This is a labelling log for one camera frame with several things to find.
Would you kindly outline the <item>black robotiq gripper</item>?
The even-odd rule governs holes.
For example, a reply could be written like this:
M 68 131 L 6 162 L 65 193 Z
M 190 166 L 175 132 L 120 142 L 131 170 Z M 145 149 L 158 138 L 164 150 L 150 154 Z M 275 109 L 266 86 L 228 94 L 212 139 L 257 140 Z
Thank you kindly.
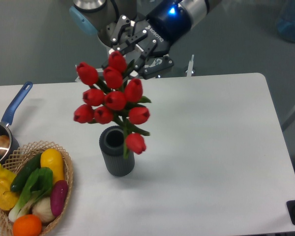
M 130 26 L 130 19 L 121 15 L 111 36 L 109 56 L 120 51 L 125 56 L 134 49 L 140 54 L 135 59 L 130 78 L 160 78 L 174 66 L 167 54 L 170 47 L 193 26 L 193 19 L 186 7 L 186 0 L 164 0 L 144 19 L 135 21 L 133 35 L 118 45 L 122 31 Z

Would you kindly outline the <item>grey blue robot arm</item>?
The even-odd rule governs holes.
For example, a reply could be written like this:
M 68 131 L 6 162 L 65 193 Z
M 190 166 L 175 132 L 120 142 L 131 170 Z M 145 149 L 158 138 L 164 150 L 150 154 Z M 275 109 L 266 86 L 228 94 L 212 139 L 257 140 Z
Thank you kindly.
M 146 16 L 135 0 L 75 0 L 69 9 L 86 34 L 96 34 L 108 54 L 134 61 L 131 76 L 149 79 L 171 70 L 170 48 L 220 1 L 163 0 Z

